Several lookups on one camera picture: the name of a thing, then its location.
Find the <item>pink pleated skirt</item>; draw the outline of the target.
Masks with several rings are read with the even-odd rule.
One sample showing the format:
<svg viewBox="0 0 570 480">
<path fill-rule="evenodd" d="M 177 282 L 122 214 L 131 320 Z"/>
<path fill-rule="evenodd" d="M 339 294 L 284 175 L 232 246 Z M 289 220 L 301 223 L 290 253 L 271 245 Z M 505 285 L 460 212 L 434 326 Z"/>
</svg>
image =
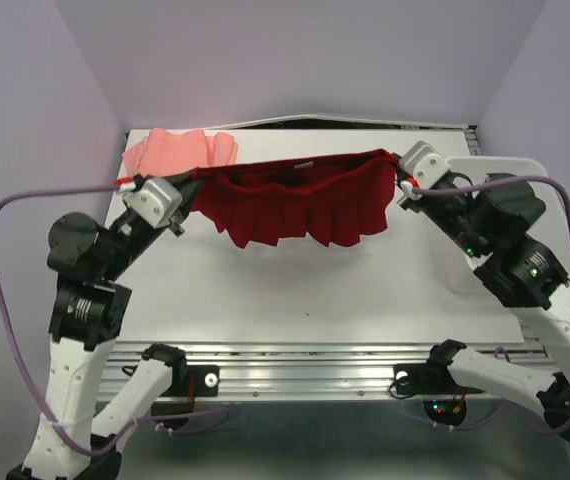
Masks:
<svg viewBox="0 0 570 480">
<path fill-rule="evenodd" d="M 224 132 L 207 135 L 202 129 L 171 133 L 152 129 L 125 150 L 122 161 L 128 176 L 171 176 L 196 168 L 233 165 L 238 143 Z"/>
</svg>

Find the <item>red skirt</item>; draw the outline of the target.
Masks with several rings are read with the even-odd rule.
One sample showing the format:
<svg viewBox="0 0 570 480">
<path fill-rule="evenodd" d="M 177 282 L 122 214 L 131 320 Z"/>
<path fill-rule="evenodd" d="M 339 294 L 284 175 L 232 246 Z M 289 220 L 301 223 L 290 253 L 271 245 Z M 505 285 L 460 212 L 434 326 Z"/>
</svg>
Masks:
<svg viewBox="0 0 570 480">
<path fill-rule="evenodd" d="M 352 247 L 387 229 L 400 156 L 384 149 L 199 168 L 192 209 L 239 248 L 311 237 Z"/>
</svg>

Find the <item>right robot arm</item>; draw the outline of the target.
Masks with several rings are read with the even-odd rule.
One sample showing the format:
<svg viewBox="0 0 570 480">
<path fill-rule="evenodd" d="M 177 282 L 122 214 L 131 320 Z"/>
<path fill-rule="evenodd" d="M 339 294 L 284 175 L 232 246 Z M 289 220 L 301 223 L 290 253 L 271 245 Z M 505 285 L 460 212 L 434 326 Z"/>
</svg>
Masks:
<svg viewBox="0 0 570 480">
<path fill-rule="evenodd" d="M 512 363 L 461 341 L 432 347 L 423 363 L 409 364 L 389 387 L 396 399 L 432 396 L 426 415 L 437 425 L 465 429 L 465 397 L 484 392 L 541 418 L 545 434 L 570 443 L 570 278 L 550 247 L 529 234 L 546 205 L 532 185 L 560 185 L 536 176 L 491 174 L 482 184 L 455 187 L 446 172 L 431 186 L 408 174 L 398 182 L 403 209 L 424 214 L 472 260 L 472 272 L 500 304 L 545 347 L 554 372 Z"/>
</svg>

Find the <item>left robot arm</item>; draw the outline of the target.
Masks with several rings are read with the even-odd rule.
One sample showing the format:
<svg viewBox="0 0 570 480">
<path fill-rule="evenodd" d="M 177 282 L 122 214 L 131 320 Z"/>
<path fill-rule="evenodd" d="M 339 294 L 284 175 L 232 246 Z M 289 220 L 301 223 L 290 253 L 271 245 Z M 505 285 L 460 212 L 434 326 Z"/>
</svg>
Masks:
<svg viewBox="0 0 570 480">
<path fill-rule="evenodd" d="M 123 184 L 126 207 L 110 227 L 72 212 L 48 234 L 48 267 L 57 273 L 49 324 L 50 371 L 33 444 L 10 479 L 115 479 L 141 417 L 163 394 L 194 397 L 183 350 L 155 343 L 102 413 L 95 405 L 103 370 L 131 291 L 117 279 L 165 231 L 183 232 L 202 181 L 192 173 L 135 176 Z"/>
</svg>

